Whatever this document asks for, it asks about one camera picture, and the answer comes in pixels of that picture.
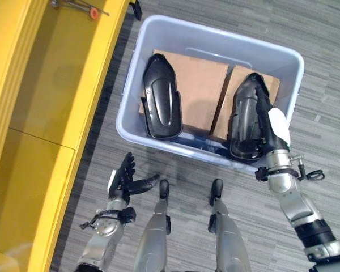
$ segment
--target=yellow panel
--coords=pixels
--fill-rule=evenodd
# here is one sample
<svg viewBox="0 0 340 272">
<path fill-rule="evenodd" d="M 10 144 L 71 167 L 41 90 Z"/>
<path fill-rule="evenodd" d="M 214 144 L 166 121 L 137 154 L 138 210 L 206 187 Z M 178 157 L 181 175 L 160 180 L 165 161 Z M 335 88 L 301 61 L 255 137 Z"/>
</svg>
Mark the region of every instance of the yellow panel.
<svg viewBox="0 0 340 272">
<path fill-rule="evenodd" d="M 0 253 L 0 272 L 19 272 L 18 262 Z"/>
<path fill-rule="evenodd" d="M 70 148 L 8 130 L 0 161 L 0 252 L 16 259 L 20 271 L 28 271 L 33 254 L 39 266 L 45 259 L 73 154 Z"/>
<path fill-rule="evenodd" d="M 27 59 L 47 4 L 45 0 L 0 0 L 0 155 Z"/>
<path fill-rule="evenodd" d="M 45 10 L 10 127 L 73 149 L 102 88 L 129 0 L 92 0 L 110 13 Z"/>
</svg>

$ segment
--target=light blue plastic bin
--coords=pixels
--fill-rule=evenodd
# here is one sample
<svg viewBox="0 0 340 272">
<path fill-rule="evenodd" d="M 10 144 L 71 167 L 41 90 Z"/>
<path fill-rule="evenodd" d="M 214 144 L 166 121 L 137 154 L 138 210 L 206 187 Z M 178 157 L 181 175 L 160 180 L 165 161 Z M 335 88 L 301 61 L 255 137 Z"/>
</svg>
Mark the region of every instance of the light blue plastic bin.
<svg viewBox="0 0 340 272">
<path fill-rule="evenodd" d="M 189 133 L 168 141 L 147 135 L 144 117 L 138 110 L 144 89 L 143 72 L 154 49 L 228 63 L 230 68 L 242 65 L 278 78 L 280 86 L 274 106 L 286 115 L 288 125 L 304 73 L 302 56 L 290 48 L 166 16 L 151 16 L 141 26 L 116 119 L 120 136 L 140 145 L 254 172 L 257 164 L 247 165 L 221 156 L 226 150 L 217 142 Z"/>
</svg>

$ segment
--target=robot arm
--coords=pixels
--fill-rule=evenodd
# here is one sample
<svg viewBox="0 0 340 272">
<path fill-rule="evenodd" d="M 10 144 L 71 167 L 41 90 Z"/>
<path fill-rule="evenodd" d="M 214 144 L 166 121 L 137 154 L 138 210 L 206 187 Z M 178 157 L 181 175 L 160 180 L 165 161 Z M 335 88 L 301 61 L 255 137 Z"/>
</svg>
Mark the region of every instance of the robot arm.
<svg viewBox="0 0 340 272">
<path fill-rule="evenodd" d="M 130 195 L 150 190 L 159 175 L 145 180 L 133 181 L 134 157 L 129 152 L 118 170 L 113 170 L 108 186 L 107 208 L 97 211 L 90 222 L 82 224 L 82 229 L 91 227 L 95 233 L 87 243 L 78 261 L 76 272 L 107 271 L 118 242 L 124 233 L 126 223 L 136 220 L 136 212 L 130 203 Z"/>
<path fill-rule="evenodd" d="M 301 191 L 300 180 L 305 177 L 302 157 L 289 156 L 290 133 L 286 118 L 270 104 L 265 86 L 256 88 L 256 94 L 258 123 L 263 136 L 261 148 L 267 165 L 258 169 L 256 178 L 268 181 L 269 189 L 304 244 L 307 258 L 316 263 L 310 271 L 340 272 L 340 240 L 334 237 L 315 204 Z M 301 177 L 291 168 L 291 161 L 295 159 L 299 161 Z"/>
</svg>

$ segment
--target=gray carpet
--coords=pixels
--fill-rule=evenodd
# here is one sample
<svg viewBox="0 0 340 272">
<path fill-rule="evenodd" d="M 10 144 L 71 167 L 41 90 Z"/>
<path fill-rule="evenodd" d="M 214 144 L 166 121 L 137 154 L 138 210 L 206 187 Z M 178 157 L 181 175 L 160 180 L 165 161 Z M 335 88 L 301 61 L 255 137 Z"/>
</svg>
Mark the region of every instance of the gray carpet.
<svg viewBox="0 0 340 272">
<path fill-rule="evenodd" d="M 143 19 L 163 14 L 297 50 L 305 74 L 292 118 L 292 153 L 305 155 L 306 171 L 323 169 L 326 179 L 303 181 L 303 191 L 320 208 L 340 239 L 340 0 L 142 0 Z M 302 243 L 288 225 L 266 183 L 252 175 L 131 144 L 115 120 L 141 22 L 129 9 L 113 55 L 66 210 L 52 271 L 74 271 L 91 236 L 79 225 L 105 208 L 112 169 L 128 151 L 135 178 L 161 173 L 171 184 L 169 271 L 214 271 L 215 236 L 207 232 L 211 182 L 226 181 L 224 202 L 249 253 L 252 271 L 308 271 Z M 136 247 L 151 217 L 158 189 L 131 198 L 137 221 L 126 226 L 110 271 L 132 271 Z"/>
</svg>

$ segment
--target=white tag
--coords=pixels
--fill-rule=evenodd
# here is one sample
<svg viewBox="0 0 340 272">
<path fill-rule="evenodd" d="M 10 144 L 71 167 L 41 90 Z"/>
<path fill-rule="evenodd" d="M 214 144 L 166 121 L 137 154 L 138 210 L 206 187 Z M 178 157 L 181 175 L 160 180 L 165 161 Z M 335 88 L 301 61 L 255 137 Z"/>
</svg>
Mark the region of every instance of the white tag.
<svg viewBox="0 0 340 272">
<path fill-rule="evenodd" d="M 107 191 L 109 191 L 109 188 L 112 185 L 114 176 L 116 175 L 116 170 L 112 170 L 111 177 L 109 178 L 108 185 L 107 185 Z"/>
<path fill-rule="evenodd" d="M 283 139 L 288 146 L 291 143 L 290 131 L 287 126 L 286 116 L 278 108 L 272 108 L 268 112 L 273 133 Z"/>
</svg>

